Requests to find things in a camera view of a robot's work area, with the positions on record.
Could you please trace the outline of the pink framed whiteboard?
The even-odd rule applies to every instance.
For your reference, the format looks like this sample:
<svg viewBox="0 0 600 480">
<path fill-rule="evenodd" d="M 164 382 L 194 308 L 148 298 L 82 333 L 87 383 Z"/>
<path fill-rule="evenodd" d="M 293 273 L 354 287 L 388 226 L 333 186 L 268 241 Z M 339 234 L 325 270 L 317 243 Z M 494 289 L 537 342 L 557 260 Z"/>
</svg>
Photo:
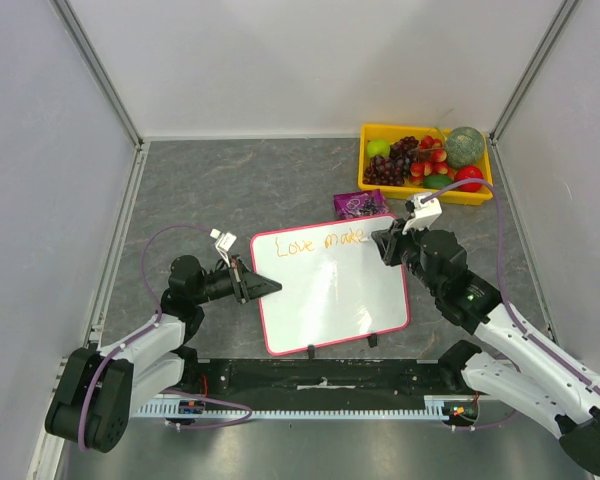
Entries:
<svg viewBox="0 0 600 480">
<path fill-rule="evenodd" d="M 257 274 L 282 290 L 259 301 L 266 350 L 281 356 L 401 330 L 410 323 L 406 271 L 386 266 L 374 242 L 382 214 L 257 234 Z"/>
</svg>

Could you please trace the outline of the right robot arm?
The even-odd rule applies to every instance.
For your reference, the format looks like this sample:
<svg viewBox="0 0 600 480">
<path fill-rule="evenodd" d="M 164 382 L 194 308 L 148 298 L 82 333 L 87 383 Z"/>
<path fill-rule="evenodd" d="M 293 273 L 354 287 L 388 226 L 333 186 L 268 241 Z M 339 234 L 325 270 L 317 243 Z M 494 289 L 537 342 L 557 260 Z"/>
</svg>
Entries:
<svg viewBox="0 0 600 480">
<path fill-rule="evenodd" d="M 402 220 L 372 233 L 383 263 L 405 267 L 429 291 L 442 316 L 506 356 L 502 367 L 480 347 L 460 341 L 443 356 L 438 381 L 467 387 L 534 420 L 581 468 L 600 477 L 600 375 L 525 320 L 502 291 L 473 273 L 448 231 L 407 229 Z"/>
</svg>

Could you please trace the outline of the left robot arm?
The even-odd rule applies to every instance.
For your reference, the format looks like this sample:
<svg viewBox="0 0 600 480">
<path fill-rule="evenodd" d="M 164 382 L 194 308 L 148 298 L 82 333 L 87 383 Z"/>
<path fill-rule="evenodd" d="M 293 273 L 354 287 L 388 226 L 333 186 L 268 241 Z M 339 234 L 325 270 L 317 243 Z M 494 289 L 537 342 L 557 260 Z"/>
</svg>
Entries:
<svg viewBox="0 0 600 480">
<path fill-rule="evenodd" d="M 81 347 L 67 359 L 47 411 L 46 433 L 101 453 L 111 451 L 129 418 L 163 390 L 188 393 L 199 382 L 186 343 L 197 333 L 203 305 L 226 297 L 240 304 L 282 290 L 239 256 L 204 269 L 191 255 L 176 258 L 156 313 L 126 337 L 99 349 Z"/>
</svg>

